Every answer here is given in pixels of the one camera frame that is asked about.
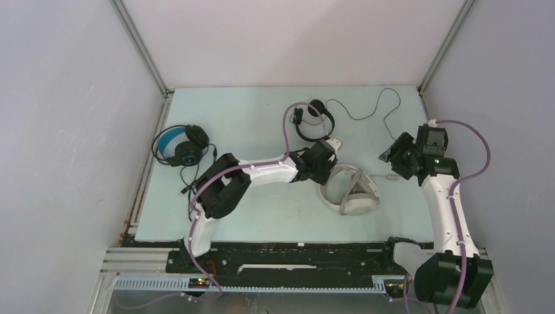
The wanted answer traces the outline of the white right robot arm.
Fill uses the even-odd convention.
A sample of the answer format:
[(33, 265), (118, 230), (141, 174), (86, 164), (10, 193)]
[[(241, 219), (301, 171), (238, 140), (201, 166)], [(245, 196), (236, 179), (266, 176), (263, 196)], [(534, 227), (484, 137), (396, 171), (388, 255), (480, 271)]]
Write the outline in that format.
[(484, 166), (472, 175), (461, 177), (457, 162), (445, 155), (448, 133), (443, 120), (430, 120), (419, 126), (412, 137), (403, 132), (379, 156), (391, 170), (409, 180), (416, 177), (427, 202), (433, 228), (433, 254), (415, 240), (389, 237), (383, 246), (380, 263), (388, 273), (402, 269), (411, 276), (414, 293), (420, 302), (455, 309), (474, 309), (494, 275), (490, 260), (483, 259), (467, 227), (461, 202), (461, 183), (485, 172), (491, 162), (487, 140), (472, 126), (484, 145)]

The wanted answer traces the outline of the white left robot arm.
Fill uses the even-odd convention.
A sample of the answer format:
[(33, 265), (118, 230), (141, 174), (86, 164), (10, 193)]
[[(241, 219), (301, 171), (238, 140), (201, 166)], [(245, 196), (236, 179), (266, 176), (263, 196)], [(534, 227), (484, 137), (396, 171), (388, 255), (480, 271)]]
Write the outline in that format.
[(239, 160), (231, 153), (222, 155), (196, 181), (196, 193), (189, 203), (195, 215), (189, 234), (184, 237), (187, 250), (182, 255), (182, 265), (194, 273), (205, 268), (206, 253), (219, 221), (235, 210), (248, 188), (307, 180), (325, 184), (338, 162), (336, 155), (341, 147), (340, 140), (326, 137), (310, 148), (267, 160)]

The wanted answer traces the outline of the white gaming headset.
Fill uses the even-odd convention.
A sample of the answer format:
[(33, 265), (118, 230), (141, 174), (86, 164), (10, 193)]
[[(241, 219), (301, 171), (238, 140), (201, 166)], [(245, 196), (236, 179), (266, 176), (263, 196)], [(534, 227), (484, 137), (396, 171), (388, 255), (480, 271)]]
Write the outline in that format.
[[(351, 180), (341, 202), (333, 203), (327, 196), (327, 184), (341, 172), (349, 172)], [(319, 195), (324, 203), (340, 216), (365, 215), (377, 210), (381, 201), (380, 191), (370, 175), (367, 175), (361, 168), (351, 164), (336, 164), (332, 169), (328, 182), (325, 185), (319, 186)]]

